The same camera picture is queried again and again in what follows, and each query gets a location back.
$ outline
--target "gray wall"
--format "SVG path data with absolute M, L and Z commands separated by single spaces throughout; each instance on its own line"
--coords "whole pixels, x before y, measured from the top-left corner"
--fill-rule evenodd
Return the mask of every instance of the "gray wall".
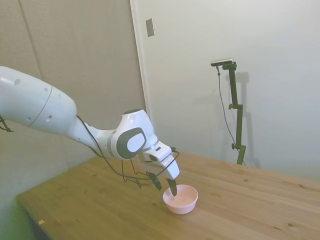
M 145 108 L 129 0 L 0 0 L 0 66 L 62 90 L 100 129 Z M 70 139 L 8 125 L 14 133 L 0 131 L 0 239 L 30 240 L 16 195 L 93 154 Z

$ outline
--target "wooden table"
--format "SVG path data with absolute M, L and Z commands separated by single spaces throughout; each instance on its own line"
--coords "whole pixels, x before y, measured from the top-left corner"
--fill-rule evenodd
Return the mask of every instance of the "wooden table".
M 121 161 L 112 161 L 121 169 Z M 124 182 L 102 158 L 18 197 L 31 218 L 57 240 L 320 240 L 320 183 L 180 154 L 177 184 L 199 199 L 186 215 L 169 212 L 162 190 Z M 126 173 L 132 171 L 130 162 Z

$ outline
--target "door frame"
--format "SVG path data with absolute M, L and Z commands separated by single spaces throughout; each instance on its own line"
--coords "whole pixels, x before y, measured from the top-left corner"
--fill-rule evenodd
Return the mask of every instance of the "door frame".
M 136 50 L 138 54 L 138 61 L 139 61 L 139 67 L 140 67 L 145 108 L 146 108 L 146 113 L 148 114 L 152 122 L 152 111 L 151 111 L 150 100 L 149 100 L 150 94 L 148 91 L 149 89 L 148 77 L 147 77 L 146 65 L 144 64 L 145 59 L 144 59 L 143 50 L 142 50 L 143 34 L 141 34 L 141 30 L 139 29 L 139 24 L 138 24 L 137 1 L 138 0 L 130 0 L 130 7 L 131 7 L 131 15 L 132 15 L 132 22 L 133 22 L 133 29 L 134 29 L 134 36 L 135 36 L 135 44 L 136 44 Z

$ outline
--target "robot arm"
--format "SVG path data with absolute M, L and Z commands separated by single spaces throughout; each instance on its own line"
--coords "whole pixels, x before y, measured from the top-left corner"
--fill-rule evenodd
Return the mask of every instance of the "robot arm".
M 104 156 L 130 160 L 138 155 L 139 166 L 155 175 L 173 161 L 163 175 L 169 183 L 179 175 L 171 148 L 158 140 L 144 110 L 125 112 L 117 129 L 96 129 L 77 117 L 75 102 L 64 92 L 33 76 L 0 66 L 0 115 L 28 128 L 66 136 L 99 153 L 89 130 Z

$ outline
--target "white wall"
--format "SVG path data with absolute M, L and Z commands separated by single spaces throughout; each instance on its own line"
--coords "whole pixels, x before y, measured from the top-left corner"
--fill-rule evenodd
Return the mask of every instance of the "white wall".
M 115 129 L 123 112 L 145 107 L 129 1 L 0 0 L 0 66 L 61 89 L 100 129 Z M 0 239 L 31 240 L 16 195 L 93 153 L 70 139 L 7 124 L 14 132 L 0 130 Z
M 233 57 L 248 165 L 320 180 L 318 0 L 136 0 L 156 134 L 182 152 L 236 162 L 212 60 Z M 145 20 L 153 18 L 155 36 Z M 222 97 L 231 102 L 228 74 Z M 237 112 L 226 110 L 235 134 Z

